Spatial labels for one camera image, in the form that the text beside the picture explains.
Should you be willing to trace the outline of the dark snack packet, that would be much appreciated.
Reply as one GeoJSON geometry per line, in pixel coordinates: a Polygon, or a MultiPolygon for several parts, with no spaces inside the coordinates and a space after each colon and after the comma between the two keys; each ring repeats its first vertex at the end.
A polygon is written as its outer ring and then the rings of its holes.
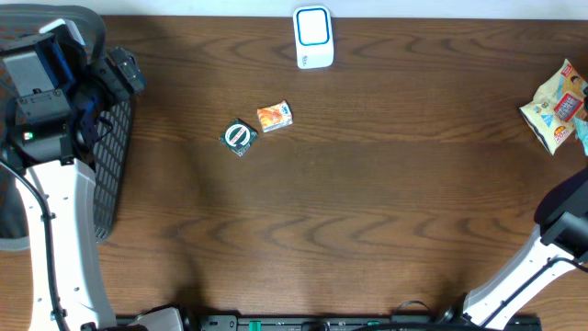
{"type": "Polygon", "coordinates": [[[241,119],[234,119],[220,135],[220,142],[242,157],[258,138],[258,132],[241,119]]]}

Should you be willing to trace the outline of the yellow snack packet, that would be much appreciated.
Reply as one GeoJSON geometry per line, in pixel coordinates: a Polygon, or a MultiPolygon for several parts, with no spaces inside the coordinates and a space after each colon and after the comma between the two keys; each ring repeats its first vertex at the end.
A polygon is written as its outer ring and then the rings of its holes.
{"type": "Polygon", "coordinates": [[[568,59],[542,84],[532,100],[519,108],[527,126],[550,155],[576,131],[577,120],[587,118],[587,81],[568,59]]]}

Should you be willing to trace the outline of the light green snack packet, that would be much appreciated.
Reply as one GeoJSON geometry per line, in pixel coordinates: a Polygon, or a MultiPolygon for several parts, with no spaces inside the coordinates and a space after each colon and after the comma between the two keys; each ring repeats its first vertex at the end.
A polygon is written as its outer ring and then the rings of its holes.
{"type": "Polygon", "coordinates": [[[582,143],[585,155],[588,155],[588,122],[579,118],[574,118],[577,139],[582,143]]]}

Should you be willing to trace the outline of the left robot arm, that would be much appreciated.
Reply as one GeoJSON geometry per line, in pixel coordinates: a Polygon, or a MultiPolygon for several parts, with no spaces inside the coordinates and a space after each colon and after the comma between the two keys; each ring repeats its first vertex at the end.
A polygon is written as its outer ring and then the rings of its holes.
{"type": "Polygon", "coordinates": [[[104,112],[145,80],[133,54],[85,52],[72,20],[59,18],[1,53],[23,120],[8,120],[2,167],[17,182],[28,224],[33,330],[117,330],[99,267],[94,222],[95,146],[104,112]]]}

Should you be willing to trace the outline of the orange snack packet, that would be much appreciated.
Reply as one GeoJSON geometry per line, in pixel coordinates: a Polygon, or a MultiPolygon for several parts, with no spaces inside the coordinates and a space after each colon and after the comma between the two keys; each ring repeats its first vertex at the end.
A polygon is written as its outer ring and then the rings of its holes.
{"type": "Polygon", "coordinates": [[[256,113],[262,132],[274,131],[293,123],[293,115],[286,100],[272,106],[259,108],[256,113]]]}

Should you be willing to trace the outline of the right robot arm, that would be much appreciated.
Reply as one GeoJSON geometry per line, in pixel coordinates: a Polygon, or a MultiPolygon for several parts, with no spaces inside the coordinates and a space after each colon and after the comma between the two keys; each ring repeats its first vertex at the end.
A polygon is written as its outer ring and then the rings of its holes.
{"type": "Polygon", "coordinates": [[[587,170],[569,177],[539,203],[522,248],[491,279],[464,294],[439,323],[503,330],[560,276],[587,269],[587,170]]]}

